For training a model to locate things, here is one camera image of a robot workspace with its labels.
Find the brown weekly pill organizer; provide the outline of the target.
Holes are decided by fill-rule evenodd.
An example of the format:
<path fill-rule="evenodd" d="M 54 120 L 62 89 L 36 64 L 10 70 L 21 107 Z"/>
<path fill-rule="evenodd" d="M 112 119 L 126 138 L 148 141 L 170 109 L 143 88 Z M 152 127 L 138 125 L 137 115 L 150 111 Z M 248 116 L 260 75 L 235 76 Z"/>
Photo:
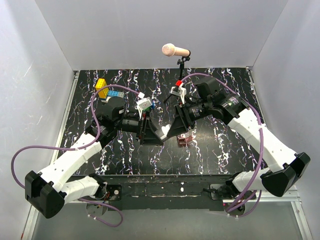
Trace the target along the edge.
<path fill-rule="evenodd" d="M 177 137 L 177 144 L 179 148 L 188 148 L 193 141 L 192 135 L 180 134 Z"/>

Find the white pill bottle blue label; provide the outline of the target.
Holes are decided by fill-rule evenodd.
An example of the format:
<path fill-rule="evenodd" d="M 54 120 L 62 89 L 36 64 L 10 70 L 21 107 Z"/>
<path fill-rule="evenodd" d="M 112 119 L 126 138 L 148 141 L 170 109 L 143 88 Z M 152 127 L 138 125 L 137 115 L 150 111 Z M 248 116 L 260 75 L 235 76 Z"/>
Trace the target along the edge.
<path fill-rule="evenodd" d="M 167 135 L 168 135 L 168 132 L 169 132 L 170 128 L 171 128 L 170 124 L 167 124 L 167 125 L 161 127 L 161 129 L 160 129 L 160 138 L 162 140 L 165 140 L 165 139 L 168 138 Z"/>

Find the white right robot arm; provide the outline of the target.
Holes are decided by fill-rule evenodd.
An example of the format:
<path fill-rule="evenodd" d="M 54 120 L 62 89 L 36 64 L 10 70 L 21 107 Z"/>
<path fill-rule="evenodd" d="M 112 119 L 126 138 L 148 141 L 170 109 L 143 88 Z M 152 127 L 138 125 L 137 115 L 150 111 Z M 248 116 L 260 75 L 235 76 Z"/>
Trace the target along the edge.
<path fill-rule="evenodd" d="M 185 134 L 194 128 L 197 120 L 208 116 L 221 120 L 259 152 L 259 160 L 265 161 L 267 167 L 235 173 L 219 188 L 219 194 L 237 199 L 247 191 L 267 191 L 282 197 L 302 177 L 310 157 L 282 143 L 262 124 L 252 106 L 233 91 L 225 94 L 222 89 L 225 84 L 217 78 L 201 74 L 194 85 L 199 95 L 195 101 L 186 101 L 183 79 L 176 83 L 178 90 L 171 90 L 170 93 L 180 97 L 182 102 L 175 105 L 174 121 L 165 137 Z"/>

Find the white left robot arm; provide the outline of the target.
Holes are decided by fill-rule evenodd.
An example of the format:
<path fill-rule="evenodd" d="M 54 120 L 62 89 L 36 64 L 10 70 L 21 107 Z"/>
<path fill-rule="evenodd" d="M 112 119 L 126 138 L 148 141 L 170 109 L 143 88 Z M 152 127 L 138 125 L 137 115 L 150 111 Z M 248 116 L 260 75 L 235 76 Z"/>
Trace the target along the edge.
<path fill-rule="evenodd" d="M 54 217 L 65 204 L 82 197 L 103 199 L 107 182 L 95 173 L 69 181 L 70 177 L 92 156 L 99 153 L 117 137 L 118 131 L 136 133 L 142 145 L 161 146 L 163 141 L 156 134 L 157 128 L 150 120 L 153 102 L 149 97 L 137 102 L 132 116 L 125 114 L 126 101 L 111 97 L 98 111 L 96 121 L 85 129 L 73 145 L 74 151 L 65 151 L 54 163 L 39 172 L 30 171 L 25 176 L 25 198 L 45 218 Z"/>

